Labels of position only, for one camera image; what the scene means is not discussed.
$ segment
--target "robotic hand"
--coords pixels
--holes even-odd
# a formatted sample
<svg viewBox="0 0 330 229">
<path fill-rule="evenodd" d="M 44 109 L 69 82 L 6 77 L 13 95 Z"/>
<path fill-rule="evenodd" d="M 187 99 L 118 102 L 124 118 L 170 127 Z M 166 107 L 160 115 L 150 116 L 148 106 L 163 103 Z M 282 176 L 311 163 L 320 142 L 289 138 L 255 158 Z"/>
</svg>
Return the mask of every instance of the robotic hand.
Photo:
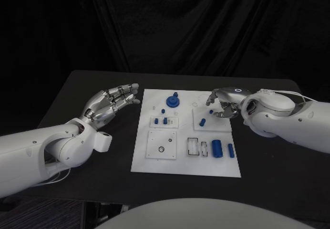
<svg viewBox="0 0 330 229">
<path fill-rule="evenodd" d="M 66 124 L 0 137 L 0 198 L 79 166 L 92 150 L 106 152 L 112 137 L 96 130 L 135 99 L 138 84 L 99 91 L 79 118 Z M 44 151 L 56 161 L 44 163 Z"/>
<path fill-rule="evenodd" d="M 252 94 L 246 89 L 226 87 L 215 89 L 206 105 L 219 98 L 223 112 L 219 118 L 233 118 L 242 114 L 243 124 L 264 137 L 279 136 L 288 142 L 320 152 L 330 153 L 330 104 L 310 99 L 300 104 L 278 94 L 297 92 L 261 89 Z"/>
</svg>

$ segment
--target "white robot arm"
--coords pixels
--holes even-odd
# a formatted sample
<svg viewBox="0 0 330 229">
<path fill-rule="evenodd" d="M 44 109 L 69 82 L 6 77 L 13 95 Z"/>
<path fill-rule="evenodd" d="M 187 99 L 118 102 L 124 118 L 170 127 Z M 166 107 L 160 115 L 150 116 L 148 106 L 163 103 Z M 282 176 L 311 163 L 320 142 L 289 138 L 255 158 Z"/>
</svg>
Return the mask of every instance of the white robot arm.
<svg viewBox="0 0 330 229">
<path fill-rule="evenodd" d="M 252 94 L 246 89 L 226 87 L 212 91 L 206 105 L 219 98 L 223 112 L 213 113 L 219 118 L 233 118 L 240 113 L 243 124 L 261 136 L 279 136 L 297 145 L 330 153 L 330 104 L 313 99 L 295 104 L 278 93 L 310 99 L 297 92 L 261 89 Z"/>
<path fill-rule="evenodd" d="M 137 89 L 138 84 L 130 84 L 101 91 L 89 99 L 81 117 L 66 124 L 0 137 L 0 198 L 79 166 L 93 149 L 108 151 L 112 137 L 96 130 L 125 105 L 140 103 Z M 56 159 L 47 164 L 44 151 Z"/>
</svg>

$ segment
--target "black curtain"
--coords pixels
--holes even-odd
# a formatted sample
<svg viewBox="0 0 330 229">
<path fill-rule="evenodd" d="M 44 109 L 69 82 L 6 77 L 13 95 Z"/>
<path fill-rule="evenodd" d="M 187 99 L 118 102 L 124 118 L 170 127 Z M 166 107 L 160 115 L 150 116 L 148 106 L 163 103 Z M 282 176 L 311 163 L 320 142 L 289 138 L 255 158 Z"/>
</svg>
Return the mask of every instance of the black curtain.
<svg viewBox="0 0 330 229">
<path fill-rule="evenodd" d="M 30 0 L 1 11 L 0 134 L 36 128 L 76 69 L 287 78 L 330 101 L 327 0 Z"/>
</svg>

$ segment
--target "black table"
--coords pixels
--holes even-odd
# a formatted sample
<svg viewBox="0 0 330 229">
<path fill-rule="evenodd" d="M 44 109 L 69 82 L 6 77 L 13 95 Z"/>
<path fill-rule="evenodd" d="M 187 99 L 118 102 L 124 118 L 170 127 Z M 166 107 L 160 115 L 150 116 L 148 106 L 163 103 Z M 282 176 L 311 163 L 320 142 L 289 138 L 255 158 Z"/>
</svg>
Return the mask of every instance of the black table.
<svg viewBox="0 0 330 229">
<path fill-rule="evenodd" d="M 251 92 L 261 88 L 300 91 L 291 80 L 73 71 L 39 128 L 79 117 L 93 94 L 128 83 L 140 84 L 140 100 L 145 88 L 210 91 L 236 86 Z M 279 137 L 261 137 L 242 124 L 240 117 L 230 122 L 242 178 L 132 173 L 140 109 L 140 104 L 127 106 L 101 129 L 114 137 L 109 151 L 95 151 L 63 181 L 32 187 L 20 195 L 128 205 L 171 198 L 216 198 L 289 217 L 330 219 L 330 154 Z"/>
</svg>

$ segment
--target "white board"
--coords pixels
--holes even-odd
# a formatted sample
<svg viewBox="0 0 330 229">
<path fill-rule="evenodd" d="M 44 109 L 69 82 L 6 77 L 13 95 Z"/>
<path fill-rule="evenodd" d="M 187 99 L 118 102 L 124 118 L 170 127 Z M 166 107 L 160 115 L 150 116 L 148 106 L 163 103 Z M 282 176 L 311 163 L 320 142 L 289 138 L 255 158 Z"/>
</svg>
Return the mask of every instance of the white board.
<svg viewBox="0 0 330 229">
<path fill-rule="evenodd" d="M 166 105 L 166 99 L 174 92 L 179 93 L 180 105 L 170 108 Z M 216 118 L 209 113 L 210 109 L 215 112 L 222 111 L 217 101 L 206 106 L 204 103 L 209 95 L 210 92 L 200 91 L 144 90 L 131 167 L 132 172 L 240 177 L 230 133 L 230 121 L 229 119 Z M 160 118 L 158 123 L 163 121 L 164 117 L 177 117 L 179 128 L 163 128 L 161 126 L 151 127 L 154 126 L 150 125 L 151 118 L 154 117 Z M 204 128 L 194 125 L 194 123 L 199 124 L 199 119 L 202 118 L 206 119 Z M 147 158 L 150 157 L 147 155 L 147 148 L 155 150 L 158 147 L 158 143 L 153 146 L 150 145 L 151 141 L 148 141 L 150 131 L 153 130 L 161 132 L 168 131 L 170 133 L 176 132 L 176 159 L 161 159 L 161 156 Z M 197 138 L 199 144 L 206 142 L 207 156 L 202 156 L 202 153 L 199 156 L 190 156 L 187 154 L 187 138 Z M 160 142 L 166 143 L 161 137 L 157 137 L 157 139 L 160 139 Z M 222 141 L 222 158 L 215 158 L 212 153 L 212 140 L 216 139 Z M 229 157 L 229 143 L 233 145 L 235 158 Z"/>
</svg>

